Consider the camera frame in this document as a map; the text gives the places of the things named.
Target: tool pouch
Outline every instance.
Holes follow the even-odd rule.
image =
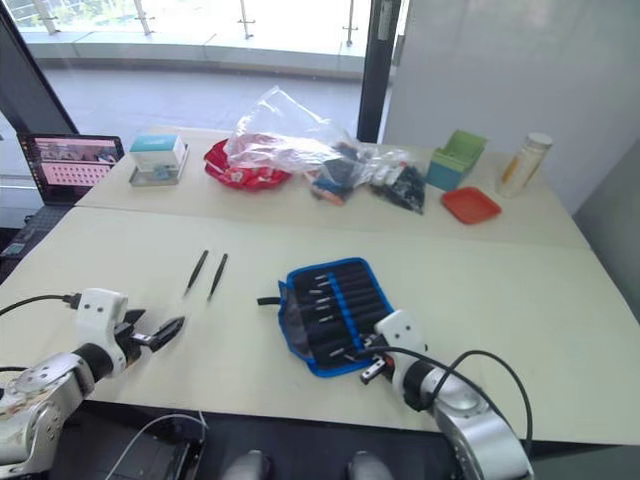
[[[258,299],[280,305],[278,319],[289,349],[320,377],[341,375],[371,364],[353,354],[393,312],[371,267],[347,258],[299,268],[278,282],[280,297]]]

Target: laptop screen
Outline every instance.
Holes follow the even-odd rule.
[[[124,156],[118,137],[18,134],[45,205],[73,205]]]

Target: green container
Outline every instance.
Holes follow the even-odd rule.
[[[484,137],[456,130],[446,147],[433,152],[426,182],[446,191],[455,190],[476,164],[486,144]]]

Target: white bottle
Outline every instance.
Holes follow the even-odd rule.
[[[505,169],[498,182],[496,191],[503,197],[511,198],[518,195],[529,180],[538,171],[538,167],[553,145],[553,140],[544,133],[530,133]]]

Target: bottle cap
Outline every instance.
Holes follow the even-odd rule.
[[[549,135],[545,135],[544,133],[530,133],[525,140],[526,147],[538,150],[548,150],[551,148],[551,145],[553,145],[553,140]]]

